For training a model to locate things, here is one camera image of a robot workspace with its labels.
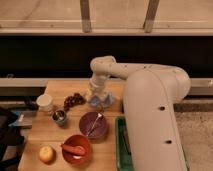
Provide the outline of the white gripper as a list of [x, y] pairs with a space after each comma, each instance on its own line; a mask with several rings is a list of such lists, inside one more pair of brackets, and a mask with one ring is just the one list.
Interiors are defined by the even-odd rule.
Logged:
[[87, 101], [90, 104], [99, 104], [101, 102], [102, 94], [101, 92], [105, 89], [105, 79], [93, 79], [89, 80], [90, 90], [87, 93]]

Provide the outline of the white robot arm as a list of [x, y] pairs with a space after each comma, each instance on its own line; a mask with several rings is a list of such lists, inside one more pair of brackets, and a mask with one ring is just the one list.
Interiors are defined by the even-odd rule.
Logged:
[[175, 66], [118, 63], [112, 56], [90, 63], [90, 90], [106, 80], [125, 81], [123, 108], [135, 171], [187, 171], [173, 105], [189, 92], [188, 74]]

